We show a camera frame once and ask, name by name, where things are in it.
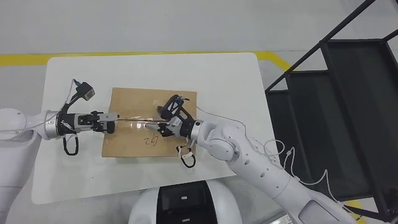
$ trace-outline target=white cable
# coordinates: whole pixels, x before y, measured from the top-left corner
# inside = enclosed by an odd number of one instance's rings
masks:
[[[62,104],[62,106],[61,106],[61,108],[59,109],[59,111],[61,111],[62,108],[63,108],[63,106],[68,102],[68,99],[69,99],[69,97],[70,97],[70,93],[72,92],[73,82],[74,82],[74,81],[72,80],[72,82],[71,82],[71,84],[70,84],[69,94],[68,94],[68,96],[67,96],[67,99],[65,100],[64,104]],[[55,113],[53,116],[47,118],[45,121],[43,121],[43,122],[41,122],[41,123],[39,123],[39,124],[36,124],[36,125],[34,125],[34,126],[29,126],[29,127],[24,128],[24,129],[0,130],[0,133],[5,133],[5,132],[8,132],[8,131],[26,131],[26,130],[29,130],[29,129],[38,127],[38,126],[40,126],[40,125],[46,123],[46,122],[49,121],[50,119],[54,118],[54,117],[58,114],[59,111],[57,111],[57,113]]]
[[[270,157],[274,157],[273,160],[275,160],[275,156],[278,156],[278,155],[282,154],[282,153],[285,151],[285,144],[284,144],[282,141],[280,141],[280,140],[278,140],[278,139],[270,139],[270,140],[268,140],[265,144],[262,144],[262,145],[263,145],[263,149],[264,149],[264,154],[263,154],[263,153],[259,152],[259,151],[257,150],[257,146],[255,147],[255,146],[253,145],[253,143],[250,141],[250,139],[249,139],[249,137],[248,137],[248,135],[247,135],[247,132],[246,132],[246,125],[245,125],[242,121],[239,121],[239,120],[236,120],[236,119],[227,118],[227,117],[224,117],[224,116],[221,116],[221,115],[217,115],[217,114],[214,114],[214,113],[209,113],[209,112],[207,112],[207,111],[201,109],[198,105],[195,105],[195,106],[196,106],[196,108],[198,108],[198,110],[200,110],[200,111],[202,111],[202,112],[204,112],[204,113],[206,113],[206,114],[208,114],[208,115],[216,116],[216,117],[223,118],[223,119],[228,119],[228,120],[235,121],[235,122],[238,122],[238,123],[240,123],[241,125],[243,125],[244,136],[245,136],[246,139],[249,141],[249,144],[252,146],[253,150],[255,150],[256,152],[258,152],[258,153],[260,153],[260,154],[262,154],[262,155],[266,155],[269,159],[271,159]],[[268,154],[268,153],[266,152],[266,149],[267,149],[267,148],[266,148],[266,144],[267,144],[268,142],[271,142],[271,141],[279,142],[279,143],[282,144],[282,150],[281,150],[280,152],[278,152],[277,154]]]
[[[301,181],[301,179],[300,179],[299,177],[297,177],[297,176],[293,173],[293,163],[294,163],[294,157],[295,157],[295,148],[292,147],[292,148],[290,149],[290,151],[293,152],[292,163],[291,163],[291,165],[290,165],[290,171],[291,171],[292,176],[293,176],[294,178],[296,178],[300,183],[302,183],[302,184],[304,184],[304,185],[309,185],[309,186],[311,186],[311,185],[317,185],[317,184],[319,184],[319,183],[326,177],[326,185],[327,185],[327,187],[328,187],[328,193],[329,193],[331,199],[332,199],[333,201],[335,201],[335,202],[336,202],[339,206],[341,206],[343,209],[345,209],[347,212],[353,213],[351,210],[349,210],[347,207],[345,207],[343,203],[339,202],[339,201],[333,196],[333,194],[331,193],[331,190],[330,190],[330,183],[329,183],[329,174],[328,174],[328,170],[327,170],[327,169],[325,169],[325,171],[323,172],[322,177],[321,177],[318,181],[316,181],[316,182],[306,183],[306,182]]]
[[[219,117],[219,118],[228,119],[228,120],[235,121],[235,122],[238,122],[238,123],[242,124],[243,127],[244,127],[244,136],[245,136],[246,139],[249,141],[249,143],[252,145],[252,142],[250,142],[250,139],[248,138],[248,136],[247,136],[247,134],[246,134],[246,125],[245,125],[243,122],[241,122],[241,121],[239,121],[239,120],[236,120],[236,119],[227,118],[227,117],[224,117],[224,116],[221,116],[221,115],[217,115],[217,114],[213,114],[213,113],[208,113],[208,112],[206,112],[205,110],[202,110],[199,106],[197,106],[197,105],[195,105],[195,106],[196,106],[200,111],[202,111],[202,112],[204,112],[204,113],[206,113],[206,114],[208,114],[208,115],[212,115],[212,116],[216,116],[216,117]],[[278,152],[277,154],[271,154],[271,155],[270,155],[270,154],[268,154],[268,153],[266,152],[266,144],[267,144],[268,142],[271,142],[271,141],[280,142],[280,143],[282,144],[282,146],[283,146],[282,150],[281,150],[280,152]],[[278,155],[282,154],[282,153],[285,151],[285,144],[284,144],[282,141],[278,140],[278,139],[271,139],[271,140],[268,140],[263,146],[264,146],[264,152],[266,153],[266,156],[267,156],[267,157],[270,157],[270,156],[278,156]],[[351,210],[349,210],[348,208],[346,208],[346,207],[344,206],[343,203],[337,201],[337,199],[336,199],[336,198],[333,196],[333,194],[331,193],[330,184],[329,184],[329,175],[328,175],[328,170],[327,170],[327,169],[325,169],[325,171],[324,171],[322,177],[321,177],[318,181],[313,182],[313,183],[306,183],[306,182],[303,182],[303,181],[301,181],[301,179],[300,179],[299,177],[297,177],[296,175],[294,175],[294,173],[293,173],[293,163],[294,163],[294,158],[295,158],[295,148],[294,148],[294,147],[292,147],[292,148],[287,152],[287,155],[286,155],[286,158],[285,158],[285,161],[284,161],[284,166],[283,166],[283,167],[280,167],[281,169],[285,169],[287,158],[290,156],[291,153],[293,154],[293,157],[292,157],[292,163],[291,163],[291,165],[290,165],[290,171],[291,171],[291,173],[292,173],[292,175],[293,175],[294,178],[298,179],[298,181],[299,181],[300,183],[304,184],[304,185],[317,185],[317,184],[319,184],[319,183],[326,177],[326,184],[327,184],[327,186],[328,186],[329,195],[330,195],[330,197],[332,198],[332,200],[335,201],[338,205],[340,205],[340,206],[341,206],[343,209],[345,209],[347,212],[353,213]],[[398,224],[398,218],[397,218],[397,220],[396,220],[395,222],[391,222],[391,223],[393,223],[393,224]]]
[[[277,154],[268,154],[268,153],[266,152],[266,150],[267,150],[266,145],[267,145],[269,142],[271,142],[271,141],[279,142],[279,144],[282,144],[282,150],[281,150],[280,152],[278,152]],[[265,144],[263,144],[262,146],[264,147],[264,152],[267,154],[267,156],[271,156],[271,157],[279,156],[279,155],[281,155],[281,154],[285,151],[285,144],[284,144],[281,140],[278,140],[278,139],[270,139],[270,140],[268,140]]]

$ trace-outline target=robotic arm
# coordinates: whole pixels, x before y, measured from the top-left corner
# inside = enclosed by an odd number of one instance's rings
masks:
[[[168,123],[147,124],[163,136],[188,138],[210,155],[225,161],[244,180],[274,199],[294,223],[356,223],[355,219],[325,195],[303,186],[296,178],[258,151],[246,136],[246,129],[231,123],[194,120],[182,107],[184,97],[174,95],[163,107],[160,117]]]
[[[46,110],[29,116],[15,109],[0,110],[0,224],[6,221],[11,204],[30,176],[42,138],[63,138],[65,152],[75,156],[79,148],[78,133],[89,130],[114,132],[114,121],[119,117],[116,113],[68,113],[69,107],[78,99],[88,101],[95,95],[93,88],[86,82],[73,82],[76,93],[60,111]],[[74,152],[67,149],[67,134],[75,137]]]

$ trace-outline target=black metal staircase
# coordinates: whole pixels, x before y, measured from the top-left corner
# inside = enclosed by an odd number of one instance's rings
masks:
[[[398,65],[388,41],[398,30],[383,39],[331,39],[374,1],[362,3],[266,96],[275,138],[295,147],[294,174],[314,182],[328,169],[338,200],[374,197],[378,213],[350,209],[389,222],[398,216]],[[294,71],[318,49],[328,70]],[[288,89],[273,91],[283,79]],[[329,195],[326,182],[313,189]]]

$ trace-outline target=stair step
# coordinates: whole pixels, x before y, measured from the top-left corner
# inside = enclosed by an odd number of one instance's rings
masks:
[[[293,171],[305,182],[312,182],[313,179],[307,164],[307,158],[303,151],[302,142],[298,126],[295,120],[292,103],[287,90],[270,91],[266,94],[269,114],[272,120],[275,138],[285,144],[285,152],[279,155],[281,165],[284,165],[286,152],[294,146],[296,149]],[[282,145],[277,142],[278,152],[282,150]],[[286,168],[290,172],[290,162]]]
[[[328,169],[331,192],[340,200],[368,196],[328,72],[292,72],[286,81],[312,177],[318,180]],[[317,190],[329,195],[326,182]]]
[[[331,40],[322,53],[376,187],[398,190],[398,66],[387,42]]]

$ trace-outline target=white table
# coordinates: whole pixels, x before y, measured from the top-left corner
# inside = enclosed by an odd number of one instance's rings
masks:
[[[69,112],[107,112],[112,87],[190,90],[211,113],[246,123],[258,140],[274,137],[260,71],[254,54],[140,55],[53,58],[47,66],[42,109],[65,101],[70,80],[88,82],[96,95],[79,100]],[[205,120],[216,118],[198,112]],[[80,134],[79,155],[64,154],[62,142],[42,141],[32,189],[34,203],[92,197],[234,175],[224,162],[197,150],[197,165],[176,158],[102,158],[103,135]]]

